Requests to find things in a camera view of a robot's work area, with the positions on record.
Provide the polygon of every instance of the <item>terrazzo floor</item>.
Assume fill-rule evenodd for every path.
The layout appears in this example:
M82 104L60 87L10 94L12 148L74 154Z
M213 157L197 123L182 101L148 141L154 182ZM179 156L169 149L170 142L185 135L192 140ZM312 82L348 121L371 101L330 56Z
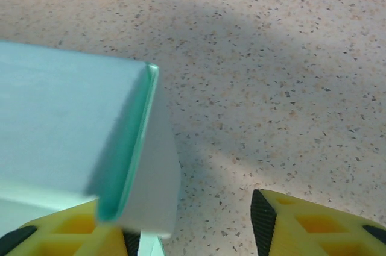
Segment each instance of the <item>terrazzo floor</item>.
M385 0L0 0L0 39L158 64L182 164L168 255L257 255L272 189L386 224Z

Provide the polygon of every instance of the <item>speckled floor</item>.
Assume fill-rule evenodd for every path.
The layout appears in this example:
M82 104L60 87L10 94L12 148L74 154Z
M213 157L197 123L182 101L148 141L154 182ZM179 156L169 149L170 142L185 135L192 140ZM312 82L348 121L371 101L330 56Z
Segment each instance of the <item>speckled floor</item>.
M168 255L256 255L273 189L386 224L385 0L0 0L0 38L162 67L182 163Z

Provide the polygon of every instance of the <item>yellow plastic part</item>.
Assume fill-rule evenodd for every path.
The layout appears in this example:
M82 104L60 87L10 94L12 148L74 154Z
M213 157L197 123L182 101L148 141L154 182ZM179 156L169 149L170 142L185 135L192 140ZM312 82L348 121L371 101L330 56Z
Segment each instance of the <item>yellow plastic part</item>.
M37 231L7 256L127 256L121 229L96 225L95 209L93 201L26 223Z
M386 245L362 226L378 223L281 193L260 190L275 209L269 256L385 256Z

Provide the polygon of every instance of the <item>tiled floor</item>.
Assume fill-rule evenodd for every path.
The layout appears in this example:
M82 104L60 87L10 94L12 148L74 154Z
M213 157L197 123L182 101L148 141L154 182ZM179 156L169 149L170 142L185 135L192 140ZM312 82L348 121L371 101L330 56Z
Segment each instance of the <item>tiled floor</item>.
M255 188L386 224L385 0L0 0L0 38L164 71L168 255L256 255Z

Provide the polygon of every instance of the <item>black rubber pad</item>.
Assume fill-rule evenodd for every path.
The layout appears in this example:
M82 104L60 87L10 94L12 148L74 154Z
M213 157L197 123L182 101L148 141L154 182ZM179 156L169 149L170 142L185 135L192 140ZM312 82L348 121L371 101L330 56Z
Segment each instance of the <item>black rubber pad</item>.
M138 255L140 236L137 233L123 231L123 238L125 239L126 250L129 256Z
M259 190L253 191L251 220L259 256L269 256L276 224L274 208Z
M0 256L6 256L36 231L37 228L35 226L26 226L2 236L0 238Z
M363 228L369 232L372 236L377 238L379 241L381 241L383 244L386 245L386 230L370 226L370 225L364 225Z

